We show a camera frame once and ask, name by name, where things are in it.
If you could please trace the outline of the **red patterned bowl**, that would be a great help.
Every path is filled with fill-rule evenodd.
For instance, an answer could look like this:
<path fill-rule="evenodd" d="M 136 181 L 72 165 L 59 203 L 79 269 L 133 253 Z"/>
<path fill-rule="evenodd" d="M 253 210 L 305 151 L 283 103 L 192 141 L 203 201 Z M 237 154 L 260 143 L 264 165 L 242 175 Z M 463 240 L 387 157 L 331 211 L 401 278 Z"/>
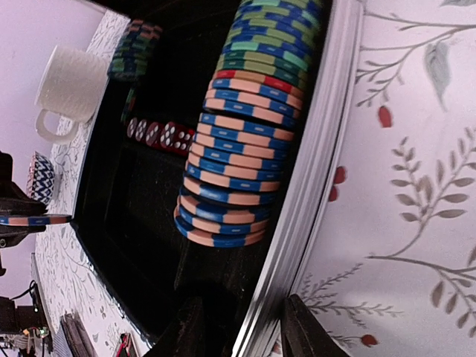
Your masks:
<path fill-rule="evenodd" d="M 48 205 L 53 197 L 55 172 L 49 159 L 35 151 L 30 161 L 26 195 Z"/>

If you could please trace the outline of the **cream ribbed ceramic mug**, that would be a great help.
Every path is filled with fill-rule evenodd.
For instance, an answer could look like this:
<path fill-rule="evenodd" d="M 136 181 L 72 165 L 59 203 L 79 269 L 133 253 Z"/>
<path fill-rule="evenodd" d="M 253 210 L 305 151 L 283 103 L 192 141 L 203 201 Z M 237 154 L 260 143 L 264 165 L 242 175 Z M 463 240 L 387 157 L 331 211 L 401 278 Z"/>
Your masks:
<path fill-rule="evenodd" d="M 109 63 L 106 59 L 65 46 L 56 46 L 39 84 L 35 104 L 41 110 L 36 119 L 36 133 L 53 144 L 74 140 L 81 123 L 88 122 L 96 112 L 107 81 Z M 50 132 L 45 117 L 54 113 L 71 122 L 62 135 Z"/>

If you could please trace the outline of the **green poker chip stack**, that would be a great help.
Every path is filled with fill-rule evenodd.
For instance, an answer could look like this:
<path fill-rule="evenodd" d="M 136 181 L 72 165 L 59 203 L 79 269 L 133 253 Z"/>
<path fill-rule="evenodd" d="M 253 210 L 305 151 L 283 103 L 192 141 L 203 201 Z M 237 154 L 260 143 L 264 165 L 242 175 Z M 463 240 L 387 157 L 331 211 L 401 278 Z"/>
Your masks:
<path fill-rule="evenodd" d="M 202 104 L 174 221 L 215 248 L 266 233 L 326 20 L 324 1 L 241 1 Z"/>

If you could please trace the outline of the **triangular all in marker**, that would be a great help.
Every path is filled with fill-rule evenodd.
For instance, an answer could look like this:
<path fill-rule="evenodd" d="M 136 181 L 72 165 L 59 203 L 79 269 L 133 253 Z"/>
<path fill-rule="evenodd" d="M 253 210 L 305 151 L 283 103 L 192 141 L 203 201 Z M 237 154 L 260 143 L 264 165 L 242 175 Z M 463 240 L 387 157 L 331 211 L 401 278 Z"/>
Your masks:
<path fill-rule="evenodd" d="M 120 335 L 120 343 L 118 350 L 115 353 L 116 357 L 130 357 L 131 356 L 131 336 L 129 333 L 123 333 Z"/>

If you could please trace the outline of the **red dice row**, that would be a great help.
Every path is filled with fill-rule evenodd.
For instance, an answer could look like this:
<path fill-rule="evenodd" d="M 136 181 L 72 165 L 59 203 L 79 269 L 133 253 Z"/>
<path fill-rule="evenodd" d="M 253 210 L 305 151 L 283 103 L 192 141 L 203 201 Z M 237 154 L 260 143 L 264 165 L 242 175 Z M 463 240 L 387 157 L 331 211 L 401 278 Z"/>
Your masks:
<path fill-rule="evenodd" d="M 129 139 L 180 156 L 188 155 L 195 133 L 194 129 L 173 121 L 163 124 L 146 118 L 131 118 L 126 125 Z"/>

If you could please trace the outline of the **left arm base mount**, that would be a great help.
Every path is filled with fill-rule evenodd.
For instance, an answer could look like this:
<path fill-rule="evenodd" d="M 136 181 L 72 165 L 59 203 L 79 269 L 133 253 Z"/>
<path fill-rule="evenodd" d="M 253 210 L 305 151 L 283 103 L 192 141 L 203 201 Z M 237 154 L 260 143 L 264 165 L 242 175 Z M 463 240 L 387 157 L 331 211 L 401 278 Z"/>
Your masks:
<path fill-rule="evenodd" d="M 31 305 L 16 305 L 16 300 L 28 295 Z M 1 336 L 19 335 L 24 330 L 32 330 L 42 339 L 45 353 L 53 352 L 53 338 L 39 287 L 35 280 L 30 282 L 29 287 L 16 297 L 1 297 Z"/>

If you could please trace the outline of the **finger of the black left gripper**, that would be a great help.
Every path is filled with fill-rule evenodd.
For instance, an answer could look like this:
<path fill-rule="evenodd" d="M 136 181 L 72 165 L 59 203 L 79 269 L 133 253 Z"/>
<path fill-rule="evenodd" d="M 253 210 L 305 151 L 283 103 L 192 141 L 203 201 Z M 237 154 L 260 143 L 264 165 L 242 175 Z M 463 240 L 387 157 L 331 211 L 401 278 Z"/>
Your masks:
<path fill-rule="evenodd" d="M 46 205 L 29 198 L 13 181 L 1 181 L 1 216 L 41 216 L 46 212 Z M 45 230 L 45 226 L 1 225 L 1 247 L 13 247 L 27 235 L 41 233 Z"/>

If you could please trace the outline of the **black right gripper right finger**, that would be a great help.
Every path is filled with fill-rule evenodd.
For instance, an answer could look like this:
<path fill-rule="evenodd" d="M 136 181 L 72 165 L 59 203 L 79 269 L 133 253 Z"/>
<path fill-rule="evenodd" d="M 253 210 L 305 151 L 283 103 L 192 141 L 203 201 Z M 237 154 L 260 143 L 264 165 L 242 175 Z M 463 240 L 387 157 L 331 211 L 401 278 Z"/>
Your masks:
<path fill-rule="evenodd" d="M 284 357 L 348 357 L 319 324 L 298 295 L 283 302 L 280 319 Z"/>

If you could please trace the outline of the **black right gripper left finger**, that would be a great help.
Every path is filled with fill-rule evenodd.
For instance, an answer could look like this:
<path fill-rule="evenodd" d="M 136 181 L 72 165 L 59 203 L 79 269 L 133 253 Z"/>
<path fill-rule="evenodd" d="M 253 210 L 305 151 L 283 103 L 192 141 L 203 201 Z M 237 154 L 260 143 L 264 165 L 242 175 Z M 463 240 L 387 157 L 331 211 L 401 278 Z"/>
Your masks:
<path fill-rule="evenodd" d="M 185 301 L 144 357 L 205 356 L 205 311 L 200 297 Z"/>

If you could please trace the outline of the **blue playing card deck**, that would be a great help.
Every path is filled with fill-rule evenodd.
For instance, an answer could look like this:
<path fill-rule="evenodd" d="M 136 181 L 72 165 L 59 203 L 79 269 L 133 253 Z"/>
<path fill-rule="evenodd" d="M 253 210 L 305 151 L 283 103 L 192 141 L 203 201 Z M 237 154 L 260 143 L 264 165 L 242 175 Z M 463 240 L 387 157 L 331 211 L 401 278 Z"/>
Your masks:
<path fill-rule="evenodd" d="M 59 328 L 53 337 L 53 356 L 95 357 L 89 335 L 77 315 L 64 314 L 59 319 Z"/>

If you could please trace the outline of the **aluminium poker case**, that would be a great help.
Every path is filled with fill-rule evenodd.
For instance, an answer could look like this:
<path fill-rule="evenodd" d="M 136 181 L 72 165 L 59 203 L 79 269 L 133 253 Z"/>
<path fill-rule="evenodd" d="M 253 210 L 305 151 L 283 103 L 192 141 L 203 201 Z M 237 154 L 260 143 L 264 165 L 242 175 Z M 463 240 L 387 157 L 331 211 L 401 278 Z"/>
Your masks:
<path fill-rule="evenodd" d="M 152 356 L 258 356 L 306 249 L 359 41 L 357 1 L 119 1 L 72 223 Z"/>

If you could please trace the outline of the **green blue chip stack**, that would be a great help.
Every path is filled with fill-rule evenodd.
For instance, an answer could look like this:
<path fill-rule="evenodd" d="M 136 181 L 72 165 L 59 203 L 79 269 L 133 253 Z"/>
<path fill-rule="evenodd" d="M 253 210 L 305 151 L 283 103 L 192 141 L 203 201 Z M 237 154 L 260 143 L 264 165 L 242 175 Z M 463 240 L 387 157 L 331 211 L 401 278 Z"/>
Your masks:
<path fill-rule="evenodd" d="M 160 26 L 151 22 L 131 20 L 113 53 L 107 71 L 109 78 L 129 83 L 140 80 L 147 72 L 162 32 Z"/>

